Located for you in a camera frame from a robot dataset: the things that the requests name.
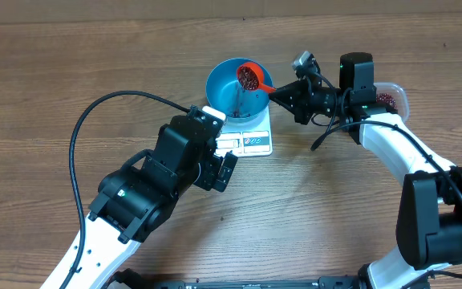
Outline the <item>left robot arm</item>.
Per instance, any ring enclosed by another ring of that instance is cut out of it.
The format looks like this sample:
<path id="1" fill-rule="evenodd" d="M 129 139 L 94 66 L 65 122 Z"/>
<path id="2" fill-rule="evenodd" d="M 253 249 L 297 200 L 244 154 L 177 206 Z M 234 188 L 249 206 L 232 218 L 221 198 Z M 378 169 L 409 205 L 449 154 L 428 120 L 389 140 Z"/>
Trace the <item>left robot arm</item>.
<path id="1" fill-rule="evenodd" d="M 144 150 L 99 184 L 85 233 L 44 282 L 45 288 L 101 288 L 146 238 L 166 222 L 195 185 L 225 190 L 237 157 L 219 157 L 225 115 L 175 116 L 161 127 L 154 150 Z"/>

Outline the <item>red scoop with blue handle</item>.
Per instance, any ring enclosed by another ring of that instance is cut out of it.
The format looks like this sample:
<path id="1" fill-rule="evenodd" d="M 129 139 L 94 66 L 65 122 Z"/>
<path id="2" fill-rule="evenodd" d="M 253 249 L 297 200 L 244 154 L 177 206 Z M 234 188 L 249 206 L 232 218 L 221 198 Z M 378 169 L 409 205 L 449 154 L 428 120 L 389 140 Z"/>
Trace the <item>red scoop with blue handle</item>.
<path id="1" fill-rule="evenodd" d="M 247 91 L 262 90 L 266 93 L 276 91 L 272 86 L 264 84 L 265 76 L 261 67 L 255 62 L 243 63 L 237 69 L 239 84 Z"/>

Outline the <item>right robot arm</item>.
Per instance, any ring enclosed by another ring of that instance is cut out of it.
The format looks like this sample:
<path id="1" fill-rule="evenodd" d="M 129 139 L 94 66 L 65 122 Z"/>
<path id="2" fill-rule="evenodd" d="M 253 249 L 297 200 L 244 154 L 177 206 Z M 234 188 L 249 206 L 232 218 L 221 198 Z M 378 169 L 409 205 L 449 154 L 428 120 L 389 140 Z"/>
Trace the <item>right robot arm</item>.
<path id="1" fill-rule="evenodd" d="M 302 52 L 292 67 L 297 79 L 271 89 L 269 98 L 299 124 L 327 116 L 327 134 L 347 132 L 403 188 L 395 248 L 362 266 L 355 277 L 340 278 L 338 285 L 427 288 L 430 279 L 449 276 L 451 266 L 462 263 L 462 166 L 434 153 L 406 127 L 395 102 L 380 97 L 370 54 L 342 55 L 338 86 L 322 75 L 309 52 Z"/>

